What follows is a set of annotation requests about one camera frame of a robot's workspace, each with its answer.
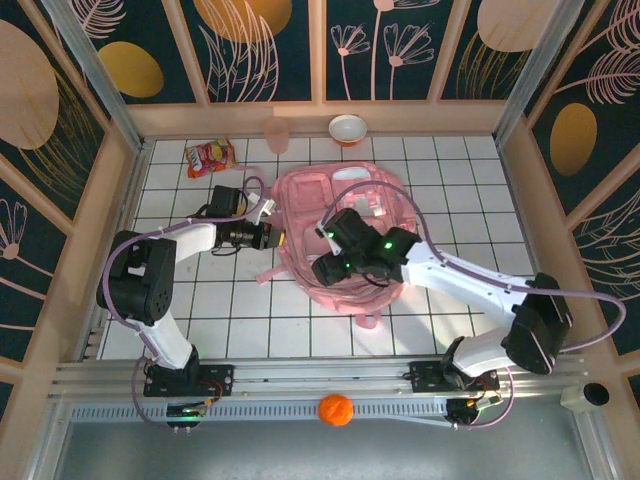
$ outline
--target backpack strap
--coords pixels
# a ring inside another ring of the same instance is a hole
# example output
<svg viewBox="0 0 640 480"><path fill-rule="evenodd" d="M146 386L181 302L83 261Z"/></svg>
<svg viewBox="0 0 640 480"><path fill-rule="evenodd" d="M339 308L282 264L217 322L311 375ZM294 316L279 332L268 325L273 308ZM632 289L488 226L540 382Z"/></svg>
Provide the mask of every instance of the backpack strap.
<svg viewBox="0 0 640 480"><path fill-rule="evenodd" d="M358 313L356 315L356 325L361 328L371 330L372 328L376 328L378 323L380 323L381 318L382 315L380 313L380 310L376 310L375 312L371 312L369 314Z"/></svg>
<svg viewBox="0 0 640 480"><path fill-rule="evenodd" d="M287 266L283 263L281 265L278 265L277 267L270 268L266 272L262 272L260 275L257 275L256 282L258 282L260 285L264 285L273 277L280 275L281 273L285 273L287 271L288 271Z"/></svg>

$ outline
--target robotic arm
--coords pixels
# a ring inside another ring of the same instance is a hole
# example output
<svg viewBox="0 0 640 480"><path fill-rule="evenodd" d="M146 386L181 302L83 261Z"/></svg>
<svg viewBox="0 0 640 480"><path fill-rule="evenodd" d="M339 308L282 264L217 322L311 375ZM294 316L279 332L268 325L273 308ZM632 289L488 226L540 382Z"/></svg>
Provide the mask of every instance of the robotic arm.
<svg viewBox="0 0 640 480"><path fill-rule="evenodd" d="M216 186L211 203L204 205L194 216L232 217L241 204L240 196L240 190ZM163 385L156 389L161 395L162 392L165 392L164 396L170 396L169 393L195 395L198 385L207 380L203 379L206 368L200 366L196 347L184 338L169 310L175 265L225 244L256 250L280 245L284 238L282 232L260 222L263 213L270 213L273 202L251 195L246 199L245 211L250 203L258 202L260 208L253 210L256 214L251 219L219 225L194 223L174 233L140 240L116 257L109 272L111 299L118 313L137 331L155 357L152 383ZM111 251L138 235L131 231L119 232ZM98 305L107 308L102 284L98 287L97 301Z"/></svg>
<svg viewBox="0 0 640 480"><path fill-rule="evenodd" d="M441 364L449 383L464 389L483 373L514 364L541 375L553 370L572 325L564 298L516 292L487 282L559 289L552 277L538 274L534 280L526 280L443 252L436 255L418 235L395 227L381 235L352 209L340 210L319 226L318 233L329 240L332 249L313 265L317 279L325 286L353 274L407 282L446 292L499 321L497 329L476 337L459 337L451 344Z"/></svg>

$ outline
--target pink translucent bag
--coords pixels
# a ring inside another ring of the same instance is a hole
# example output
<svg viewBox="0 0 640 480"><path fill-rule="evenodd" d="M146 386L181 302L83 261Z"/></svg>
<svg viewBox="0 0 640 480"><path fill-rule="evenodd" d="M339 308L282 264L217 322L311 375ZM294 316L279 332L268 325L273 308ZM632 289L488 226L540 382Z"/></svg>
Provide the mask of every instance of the pink translucent bag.
<svg viewBox="0 0 640 480"><path fill-rule="evenodd" d="M279 177L271 197L279 208L279 213L272 216L272 223L286 232L285 241L280 246L282 265L259 275L256 280L262 284L288 271L309 297L320 305L345 315L355 315L359 326L373 328L380 319L381 310L402 294L404 284L392 283L381 288L355 275L325 287L311 270L313 261L329 251L328 242L316 234L318 221L336 196L365 180L379 180L404 188L395 175L367 162L312 165ZM393 226L416 231L416 217L411 205L396 192L381 186L353 190L336 208L357 210L362 219L381 234Z"/></svg>

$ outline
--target candy package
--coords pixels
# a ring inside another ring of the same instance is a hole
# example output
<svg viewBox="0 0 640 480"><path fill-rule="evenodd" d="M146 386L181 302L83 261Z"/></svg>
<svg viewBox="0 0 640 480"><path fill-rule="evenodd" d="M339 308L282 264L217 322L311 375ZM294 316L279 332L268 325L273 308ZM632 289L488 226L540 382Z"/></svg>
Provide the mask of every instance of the candy package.
<svg viewBox="0 0 640 480"><path fill-rule="evenodd" d="M225 138L187 147L185 154L189 162L189 178L204 177L238 164L233 145Z"/></svg>

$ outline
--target white tile floor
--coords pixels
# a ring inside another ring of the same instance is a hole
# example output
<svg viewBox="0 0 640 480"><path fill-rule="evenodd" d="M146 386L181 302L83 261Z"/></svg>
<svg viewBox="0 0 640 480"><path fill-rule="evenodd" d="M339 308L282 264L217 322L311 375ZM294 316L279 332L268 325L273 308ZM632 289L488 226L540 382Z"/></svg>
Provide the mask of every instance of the white tile floor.
<svg viewBox="0 0 640 480"><path fill-rule="evenodd" d="M240 187L244 173L190 179L184 148L203 140L158 141L134 228L175 224L207 202L212 186ZM438 246L490 269L533 273L498 154L489 136L368 137L341 148L329 138L294 138L282 155L262 139L232 139L240 163L260 167L268 184L313 162L370 160L395 173L426 214ZM290 276L259 286L257 274L279 264L273 251L194 256L176 267L171 310L204 359L444 353L459 335L495 324L449 295L409 287L374 330L359 328L314 302ZM98 358L136 358L142 345L110 322Z"/></svg>

